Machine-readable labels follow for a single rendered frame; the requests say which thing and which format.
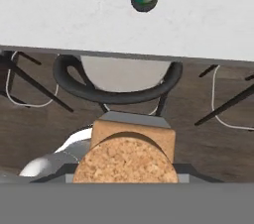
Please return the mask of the white glossy rounded shape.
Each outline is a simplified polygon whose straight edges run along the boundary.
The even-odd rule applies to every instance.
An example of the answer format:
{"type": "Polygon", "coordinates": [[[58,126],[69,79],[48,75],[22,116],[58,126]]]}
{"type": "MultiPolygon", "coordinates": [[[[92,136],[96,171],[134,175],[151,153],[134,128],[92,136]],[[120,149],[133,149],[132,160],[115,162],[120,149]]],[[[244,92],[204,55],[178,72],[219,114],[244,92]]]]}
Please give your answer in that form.
{"type": "Polygon", "coordinates": [[[65,164],[78,164],[89,151],[91,132],[91,125],[73,132],[54,152],[26,164],[19,176],[45,176],[55,173],[65,164]]]}

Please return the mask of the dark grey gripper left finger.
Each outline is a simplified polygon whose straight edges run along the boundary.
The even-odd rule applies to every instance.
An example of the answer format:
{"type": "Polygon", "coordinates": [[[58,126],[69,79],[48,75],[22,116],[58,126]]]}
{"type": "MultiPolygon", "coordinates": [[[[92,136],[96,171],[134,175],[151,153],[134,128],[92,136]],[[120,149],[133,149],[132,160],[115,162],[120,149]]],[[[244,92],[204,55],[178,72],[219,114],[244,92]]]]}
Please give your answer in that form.
{"type": "Polygon", "coordinates": [[[50,175],[33,180],[33,183],[56,182],[72,183],[77,164],[65,164],[58,171],[50,175]]]}

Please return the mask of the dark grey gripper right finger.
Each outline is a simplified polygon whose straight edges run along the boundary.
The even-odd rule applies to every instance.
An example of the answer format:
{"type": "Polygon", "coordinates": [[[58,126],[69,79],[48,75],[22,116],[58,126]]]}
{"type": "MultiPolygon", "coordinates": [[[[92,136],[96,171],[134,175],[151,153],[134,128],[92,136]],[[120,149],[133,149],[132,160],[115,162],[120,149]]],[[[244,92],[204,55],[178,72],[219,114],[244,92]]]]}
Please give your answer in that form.
{"type": "Polygon", "coordinates": [[[190,164],[174,164],[180,183],[210,182],[218,183],[221,180],[198,172],[190,164]]]}

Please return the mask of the black chair with white seat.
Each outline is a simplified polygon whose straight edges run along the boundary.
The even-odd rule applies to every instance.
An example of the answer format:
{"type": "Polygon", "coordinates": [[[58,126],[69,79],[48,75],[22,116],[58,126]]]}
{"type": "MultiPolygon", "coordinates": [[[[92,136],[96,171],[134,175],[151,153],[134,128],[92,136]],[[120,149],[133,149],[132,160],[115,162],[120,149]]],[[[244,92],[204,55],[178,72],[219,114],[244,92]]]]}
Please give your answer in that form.
{"type": "Polygon", "coordinates": [[[151,115],[160,116],[183,68],[178,61],[60,55],[55,59],[53,72],[63,90],[98,103],[104,113],[109,105],[159,99],[151,115]]]}

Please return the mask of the cork brown round-topped block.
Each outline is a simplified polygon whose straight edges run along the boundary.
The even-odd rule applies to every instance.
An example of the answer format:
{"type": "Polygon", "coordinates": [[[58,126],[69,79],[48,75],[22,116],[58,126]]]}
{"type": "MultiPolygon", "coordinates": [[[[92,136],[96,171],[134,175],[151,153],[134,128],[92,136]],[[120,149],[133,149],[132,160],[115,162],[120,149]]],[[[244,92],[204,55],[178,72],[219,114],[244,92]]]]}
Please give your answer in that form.
{"type": "Polygon", "coordinates": [[[176,132],[162,117],[109,111],[95,120],[74,183],[177,183],[176,132]]]}

